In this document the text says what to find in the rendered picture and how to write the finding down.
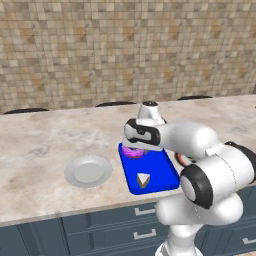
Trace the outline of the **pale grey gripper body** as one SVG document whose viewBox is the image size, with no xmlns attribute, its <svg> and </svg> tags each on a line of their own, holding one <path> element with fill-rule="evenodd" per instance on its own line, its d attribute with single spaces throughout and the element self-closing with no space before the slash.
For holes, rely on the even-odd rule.
<svg viewBox="0 0 256 256">
<path fill-rule="evenodd" d="M 149 145 L 149 144 L 145 144 L 145 143 L 142 143 L 142 142 L 132 143 L 128 139 L 126 139 L 125 137 L 122 138 L 122 144 L 125 147 L 134 148 L 134 149 L 143 149 L 143 150 L 148 150 L 148 151 L 159 151 L 160 152 L 163 149 L 163 148 L 160 148 L 158 146 Z"/>
</svg>

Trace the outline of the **blue tray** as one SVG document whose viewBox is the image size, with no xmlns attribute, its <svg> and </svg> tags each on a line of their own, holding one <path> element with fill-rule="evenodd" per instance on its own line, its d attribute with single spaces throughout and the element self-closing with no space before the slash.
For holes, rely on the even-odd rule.
<svg viewBox="0 0 256 256">
<path fill-rule="evenodd" d="M 180 178 L 165 150 L 147 151 L 136 159 L 130 159 L 122 153 L 122 144 L 118 145 L 120 160 L 126 177 L 129 191 L 134 195 L 175 190 L 180 185 Z M 150 175 L 150 181 L 145 188 L 137 183 L 137 174 Z"/>
</svg>

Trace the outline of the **pink frosted donut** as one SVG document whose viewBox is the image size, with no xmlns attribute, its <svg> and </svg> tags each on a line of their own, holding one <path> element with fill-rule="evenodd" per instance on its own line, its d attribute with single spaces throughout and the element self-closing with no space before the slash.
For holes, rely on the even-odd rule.
<svg viewBox="0 0 256 256">
<path fill-rule="evenodd" d="M 122 153 L 127 158 L 136 159 L 136 158 L 142 157 L 145 154 L 145 150 L 123 146 L 122 147 Z"/>
</svg>

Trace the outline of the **white cake slice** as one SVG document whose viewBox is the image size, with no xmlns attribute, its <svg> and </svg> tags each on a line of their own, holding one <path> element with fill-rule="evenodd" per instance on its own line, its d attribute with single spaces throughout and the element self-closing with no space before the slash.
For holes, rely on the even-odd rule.
<svg viewBox="0 0 256 256">
<path fill-rule="evenodd" d="M 141 188 L 145 188 L 150 181 L 150 175 L 146 173 L 137 174 L 137 183 Z"/>
</svg>

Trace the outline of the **black stool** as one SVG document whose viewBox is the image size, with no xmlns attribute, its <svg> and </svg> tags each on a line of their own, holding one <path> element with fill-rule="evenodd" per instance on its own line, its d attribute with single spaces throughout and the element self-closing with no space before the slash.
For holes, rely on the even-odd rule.
<svg viewBox="0 0 256 256">
<path fill-rule="evenodd" d="M 116 102 L 104 102 L 96 105 L 95 107 L 109 107 L 109 106 L 123 106 L 123 105 L 134 105 L 135 102 L 131 101 L 116 101 Z"/>
<path fill-rule="evenodd" d="M 34 112 L 46 112 L 49 111 L 48 109 L 45 108 L 25 108 L 25 109 L 15 109 L 15 110 L 10 110 L 3 115 L 10 115 L 10 114 L 21 114 L 21 113 L 34 113 Z"/>
<path fill-rule="evenodd" d="M 194 96 L 183 96 L 177 99 L 177 101 L 185 101 L 185 100 L 196 100 L 196 99 L 209 99 L 213 98 L 212 96 L 206 96 L 206 95 L 194 95 Z"/>
</svg>

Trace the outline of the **red-rimmed plate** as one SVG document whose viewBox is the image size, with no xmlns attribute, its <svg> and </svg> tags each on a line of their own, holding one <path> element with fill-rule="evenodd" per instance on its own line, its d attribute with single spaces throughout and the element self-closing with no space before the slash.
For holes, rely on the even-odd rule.
<svg viewBox="0 0 256 256">
<path fill-rule="evenodd" d="M 185 155 L 182 155 L 180 153 L 174 154 L 175 160 L 183 167 L 186 167 L 190 164 L 194 164 L 195 160 L 191 157 L 187 157 Z"/>
</svg>

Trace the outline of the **grey plate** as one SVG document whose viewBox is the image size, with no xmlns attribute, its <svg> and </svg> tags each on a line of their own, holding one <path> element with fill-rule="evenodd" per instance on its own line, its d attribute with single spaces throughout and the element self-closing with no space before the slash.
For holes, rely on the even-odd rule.
<svg viewBox="0 0 256 256">
<path fill-rule="evenodd" d="M 64 171 L 66 181 L 77 188 L 93 188 L 105 183 L 112 174 L 111 163 L 97 155 L 72 160 Z"/>
</svg>

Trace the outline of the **blue-grey drawer front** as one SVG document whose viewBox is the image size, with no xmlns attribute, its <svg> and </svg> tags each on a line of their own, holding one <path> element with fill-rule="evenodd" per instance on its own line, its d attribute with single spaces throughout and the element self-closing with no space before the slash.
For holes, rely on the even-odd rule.
<svg viewBox="0 0 256 256">
<path fill-rule="evenodd" d="M 136 206 L 129 206 L 123 208 L 115 208 L 111 210 L 93 212 L 86 214 L 87 227 L 99 227 L 103 225 L 112 225 L 116 223 L 124 223 L 128 221 L 137 221 L 149 217 L 154 217 L 154 214 L 135 216 L 134 208 L 138 207 L 140 210 L 155 209 L 156 203 L 141 204 Z"/>
<path fill-rule="evenodd" d="M 156 230 L 156 237 L 134 240 L 133 232 L 145 234 L 150 233 L 151 229 Z M 96 253 L 138 249 L 142 245 L 153 245 L 157 241 L 163 241 L 166 238 L 167 233 L 168 227 L 156 222 L 96 230 L 90 233 L 91 251 Z"/>
<path fill-rule="evenodd" d="M 240 190 L 239 196 L 244 207 L 241 221 L 256 218 L 256 187 L 251 186 Z"/>
<path fill-rule="evenodd" d="M 256 224 L 233 228 L 224 253 L 234 255 L 250 251 L 256 251 Z"/>
</svg>

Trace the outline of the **blue-grey cupboard door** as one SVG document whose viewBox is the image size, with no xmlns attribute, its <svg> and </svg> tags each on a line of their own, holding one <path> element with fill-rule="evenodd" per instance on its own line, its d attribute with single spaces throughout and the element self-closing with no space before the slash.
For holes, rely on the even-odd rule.
<svg viewBox="0 0 256 256">
<path fill-rule="evenodd" d="M 20 224 L 18 229 L 29 256 L 70 256 L 58 219 Z"/>
<path fill-rule="evenodd" d="M 0 256 L 19 256 L 17 234 L 14 227 L 0 228 Z"/>
</svg>

